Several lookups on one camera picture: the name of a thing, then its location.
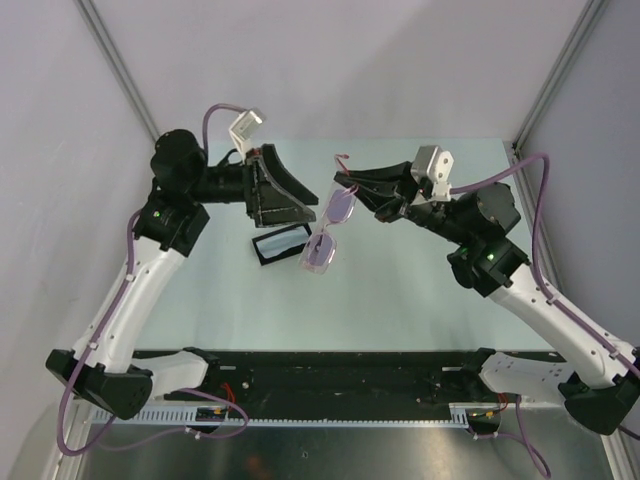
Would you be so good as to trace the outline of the light blue cleaning cloth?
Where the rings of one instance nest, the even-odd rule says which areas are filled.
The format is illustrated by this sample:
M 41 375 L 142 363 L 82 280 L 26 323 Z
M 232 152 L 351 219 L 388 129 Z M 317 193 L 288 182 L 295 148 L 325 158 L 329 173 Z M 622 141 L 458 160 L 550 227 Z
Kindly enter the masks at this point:
M 277 235 L 269 236 L 257 243 L 260 254 L 271 260 L 280 256 L 299 253 L 304 247 L 308 235 L 303 230 L 289 230 Z

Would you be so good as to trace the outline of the black glasses case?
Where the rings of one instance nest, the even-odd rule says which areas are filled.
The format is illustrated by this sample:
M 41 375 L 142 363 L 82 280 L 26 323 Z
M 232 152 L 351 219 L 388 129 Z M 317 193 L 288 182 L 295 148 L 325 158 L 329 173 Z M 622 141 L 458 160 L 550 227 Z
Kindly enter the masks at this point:
M 300 255 L 311 236 L 307 223 L 286 226 L 251 239 L 261 266 Z

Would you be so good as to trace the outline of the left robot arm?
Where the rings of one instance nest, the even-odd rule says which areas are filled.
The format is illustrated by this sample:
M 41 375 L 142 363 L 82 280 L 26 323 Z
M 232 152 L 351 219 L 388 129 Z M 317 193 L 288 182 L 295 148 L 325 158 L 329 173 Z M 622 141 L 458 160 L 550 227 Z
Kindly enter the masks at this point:
M 134 417 L 155 397 L 188 389 L 214 397 L 221 376 L 217 359 L 195 347 L 135 360 L 142 327 L 173 274 L 192 252 L 209 221 L 207 204 L 242 203 L 258 228 L 314 221 L 318 197 L 282 164 L 276 148 L 264 144 L 239 163 L 209 165 L 193 133 L 176 129 L 155 143 L 154 174 L 146 204 L 130 218 L 127 259 L 119 279 L 69 350 L 54 349 L 46 368 L 65 387 L 58 413 L 72 396 L 115 417 Z

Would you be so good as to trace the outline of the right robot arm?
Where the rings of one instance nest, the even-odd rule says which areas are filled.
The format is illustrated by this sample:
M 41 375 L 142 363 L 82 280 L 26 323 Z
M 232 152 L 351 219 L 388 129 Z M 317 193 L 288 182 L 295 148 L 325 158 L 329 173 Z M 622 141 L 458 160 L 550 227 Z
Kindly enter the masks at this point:
M 524 369 L 499 365 L 502 354 L 488 348 L 461 376 L 463 393 L 484 401 L 494 392 L 561 405 L 580 426 L 609 436 L 620 429 L 639 399 L 639 353 L 583 314 L 540 269 L 537 244 L 526 254 L 508 234 L 520 221 L 504 178 L 509 168 L 482 181 L 453 187 L 442 166 L 403 162 L 394 166 L 338 171 L 333 180 L 382 223 L 412 222 L 455 245 L 448 254 L 455 281 L 514 314 L 560 354 L 567 374 L 548 371 L 541 361 Z

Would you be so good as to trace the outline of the pink purple sunglasses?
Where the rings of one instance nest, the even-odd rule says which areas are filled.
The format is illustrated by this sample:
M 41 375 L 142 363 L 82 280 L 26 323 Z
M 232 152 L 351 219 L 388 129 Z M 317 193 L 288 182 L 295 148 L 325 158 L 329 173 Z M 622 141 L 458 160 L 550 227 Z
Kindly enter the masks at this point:
M 315 274 L 326 272 L 337 248 L 337 241 L 329 228 L 349 220 L 355 206 L 357 190 L 357 186 L 344 187 L 334 183 L 322 215 L 302 250 L 299 265 L 303 269 Z

